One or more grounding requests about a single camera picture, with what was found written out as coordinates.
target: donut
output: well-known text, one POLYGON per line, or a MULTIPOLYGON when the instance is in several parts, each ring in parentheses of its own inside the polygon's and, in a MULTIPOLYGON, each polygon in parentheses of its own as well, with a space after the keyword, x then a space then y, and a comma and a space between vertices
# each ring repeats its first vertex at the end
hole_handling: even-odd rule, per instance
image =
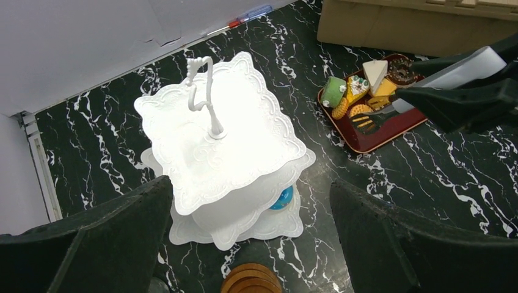
POLYGON ((409 87, 417 80, 417 74, 410 70, 412 61, 400 57, 388 62, 387 78, 399 87, 409 87))

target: black marble surface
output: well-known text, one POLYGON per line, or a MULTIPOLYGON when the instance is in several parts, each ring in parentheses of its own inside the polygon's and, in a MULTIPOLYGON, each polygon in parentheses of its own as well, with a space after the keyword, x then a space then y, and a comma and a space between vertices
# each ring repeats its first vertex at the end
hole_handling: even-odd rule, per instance
POLYGON ((133 109, 136 98, 184 79, 186 57, 217 62, 248 51, 297 136, 317 155, 297 182, 305 230, 296 239, 250 240, 229 251, 175 246, 165 231, 156 273, 173 292, 218 292, 230 269, 245 262, 272 268, 286 292, 352 292, 329 207, 329 186, 337 178, 433 220, 517 237, 515 129, 444 134, 427 123, 370 154, 348 151, 316 94, 328 76, 343 77, 390 53, 318 43, 320 8, 316 0, 295 2, 37 114, 63 215, 154 177, 139 161, 150 141, 133 109))

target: white baseboard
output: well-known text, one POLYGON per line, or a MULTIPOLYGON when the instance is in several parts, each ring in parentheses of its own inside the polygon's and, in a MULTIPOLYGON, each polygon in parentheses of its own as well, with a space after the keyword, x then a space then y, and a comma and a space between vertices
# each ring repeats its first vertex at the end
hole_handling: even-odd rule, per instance
POLYGON ((61 214, 61 207, 59 206, 56 189, 54 188, 52 175, 48 167, 46 153, 40 137, 36 118, 32 114, 22 114, 22 118, 49 220, 50 222, 61 220, 63 215, 61 214))

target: cardboard box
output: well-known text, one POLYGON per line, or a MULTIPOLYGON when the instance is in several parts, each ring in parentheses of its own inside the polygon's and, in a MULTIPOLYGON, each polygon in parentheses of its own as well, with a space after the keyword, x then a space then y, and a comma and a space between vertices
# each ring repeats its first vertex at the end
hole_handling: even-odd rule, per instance
POLYGON ((443 57, 516 32, 518 0, 324 0, 317 39, 443 57))

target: stack of wooden coasters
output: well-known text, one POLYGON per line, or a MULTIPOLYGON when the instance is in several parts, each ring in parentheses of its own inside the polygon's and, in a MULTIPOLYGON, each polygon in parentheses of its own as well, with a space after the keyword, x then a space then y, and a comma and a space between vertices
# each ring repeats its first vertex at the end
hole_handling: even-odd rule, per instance
POLYGON ((221 293, 282 293, 277 276, 262 264, 242 264, 223 281, 221 293))

